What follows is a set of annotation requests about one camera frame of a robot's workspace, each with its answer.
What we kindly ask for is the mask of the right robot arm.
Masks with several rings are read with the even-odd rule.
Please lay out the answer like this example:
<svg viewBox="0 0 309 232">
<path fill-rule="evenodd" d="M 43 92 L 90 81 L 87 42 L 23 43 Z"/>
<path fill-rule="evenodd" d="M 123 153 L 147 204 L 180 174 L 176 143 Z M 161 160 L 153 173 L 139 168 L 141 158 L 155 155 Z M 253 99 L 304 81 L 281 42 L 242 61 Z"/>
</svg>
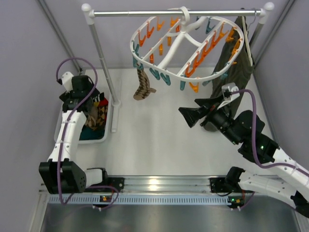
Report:
<svg viewBox="0 0 309 232">
<path fill-rule="evenodd" d="M 189 127 L 193 127 L 199 120 L 202 120 L 201 126 L 213 125 L 232 144 L 239 145 L 238 152 L 243 158 L 281 178 L 280 181 L 268 179 L 233 166 L 225 176 L 228 191 L 262 193 L 284 202 L 308 217 L 309 173 L 274 140 L 262 133 L 265 124 L 257 116 L 256 106 L 233 118 L 229 107 L 220 106 L 223 97 L 196 99 L 195 102 L 198 104 L 197 108 L 179 108 Z"/>
</svg>

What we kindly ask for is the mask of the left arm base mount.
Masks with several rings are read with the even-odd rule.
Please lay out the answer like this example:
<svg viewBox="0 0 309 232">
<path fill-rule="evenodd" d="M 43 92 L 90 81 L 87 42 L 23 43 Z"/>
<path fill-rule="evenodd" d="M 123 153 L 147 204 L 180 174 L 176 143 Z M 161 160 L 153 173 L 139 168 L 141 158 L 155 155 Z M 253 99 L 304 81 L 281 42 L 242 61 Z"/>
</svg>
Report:
<svg viewBox="0 0 309 232">
<path fill-rule="evenodd" d="M 124 189 L 125 186 L 125 178 L 123 177 L 109 177 L 108 185 L 115 187 L 119 192 Z"/>
</svg>

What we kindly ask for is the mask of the white clip hanger frame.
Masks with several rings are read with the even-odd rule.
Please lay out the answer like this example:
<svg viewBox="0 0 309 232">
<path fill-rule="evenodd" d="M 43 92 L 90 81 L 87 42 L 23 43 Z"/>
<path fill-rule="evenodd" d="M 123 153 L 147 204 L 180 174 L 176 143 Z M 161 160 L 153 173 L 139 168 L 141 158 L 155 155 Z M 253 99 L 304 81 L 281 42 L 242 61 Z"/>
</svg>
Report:
<svg viewBox="0 0 309 232">
<path fill-rule="evenodd" d="M 195 93 L 201 84 L 208 84 L 213 79 L 223 77 L 244 45 L 242 29 L 233 21 L 220 16 L 197 16 L 192 20 L 192 13 L 185 7 L 179 8 L 180 16 L 173 16 L 170 22 L 158 16 L 149 17 L 132 35 L 130 52 L 133 67 L 144 69 L 156 80 L 171 85 L 179 81 L 179 89 L 189 86 Z M 225 66 L 210 74 L 197 74 L 211 52 L 220 43 L 225 43 L 230 32 L 237 32 L 239 39 Z"/>
</svg>

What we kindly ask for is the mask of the black striped sock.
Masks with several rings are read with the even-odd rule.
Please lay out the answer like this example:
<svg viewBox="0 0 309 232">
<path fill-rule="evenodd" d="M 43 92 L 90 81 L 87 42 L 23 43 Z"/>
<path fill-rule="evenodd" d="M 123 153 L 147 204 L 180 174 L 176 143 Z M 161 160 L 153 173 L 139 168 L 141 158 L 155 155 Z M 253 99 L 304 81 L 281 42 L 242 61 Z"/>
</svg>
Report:
<svg viewBox="0 0 309 232">
<path fill-rule="evenodd" d="M 93 102 L 100 103 L 104 99 L 105 99 L 105 95 L 104 95 L 104 92 L 102 92 L 93 98 Z"/>
</svg>

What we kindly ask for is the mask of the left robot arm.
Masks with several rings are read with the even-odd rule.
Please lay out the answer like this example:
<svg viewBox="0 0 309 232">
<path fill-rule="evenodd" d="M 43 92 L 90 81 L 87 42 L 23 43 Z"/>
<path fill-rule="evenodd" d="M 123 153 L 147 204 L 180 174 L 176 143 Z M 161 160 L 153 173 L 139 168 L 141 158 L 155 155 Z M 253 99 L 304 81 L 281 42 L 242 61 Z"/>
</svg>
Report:
<svg viewBox="0 0 309 232">
<path fill-rule="evenodd" d="M 98 110 L 94 104 L 100 92 L 87 75 L 66 72 L 59 78 L 65 87 L 60 95 L 62 118 L 52 153 L 39 165 L 39 173 L 50 194 L 83 193 L 92 185 L 103 184 L 104 168 L 83 170 L 75 161 L 82 130 L 96 125 Z"/>
</svg>

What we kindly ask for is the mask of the brown argyle sock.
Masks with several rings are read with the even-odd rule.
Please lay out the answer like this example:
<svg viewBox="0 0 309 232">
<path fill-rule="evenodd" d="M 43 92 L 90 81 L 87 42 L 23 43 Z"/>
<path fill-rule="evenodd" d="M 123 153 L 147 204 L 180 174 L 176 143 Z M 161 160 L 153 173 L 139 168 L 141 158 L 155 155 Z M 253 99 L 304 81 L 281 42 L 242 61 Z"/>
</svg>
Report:
<svg viewBox="0 0 309 232">
<path fill-rule="evenodd" d="M 96 121 L 96 130 L 104 130 L 107 120 L 108 106 L 98 107 L 98 117 Z"/>
<path fill-rule="evenodd" d="M 141 101 L 146 99 L 151 93 L 156 93 L 156 89 L 150 87 L 150 81 L 144 69 L 137 69 L 137 75 L 139 80 L 139 87 L 135 91 L 133 99 Z"/>
<path fill-rule="evenodd" d="M 93 105 L 84 125 L 92 130 L 96 130 L 97 120 L 98 120 L 98 107 L 96 105 Z"/>
</svg>

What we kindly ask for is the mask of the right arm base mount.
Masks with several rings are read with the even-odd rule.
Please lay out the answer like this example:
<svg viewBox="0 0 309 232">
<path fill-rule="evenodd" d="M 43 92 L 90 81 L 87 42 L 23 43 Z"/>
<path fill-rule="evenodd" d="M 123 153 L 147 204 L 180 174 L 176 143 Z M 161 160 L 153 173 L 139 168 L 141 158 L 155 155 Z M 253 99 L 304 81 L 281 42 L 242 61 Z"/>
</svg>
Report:
<svg viewBox="0 0 309 232">
<path fill-rule="evenodd" d="M 212 177 L 209 179 L 212 193 L 229 193 L 230 189 L 225 184 L 224 177 Z"/>
</svg>

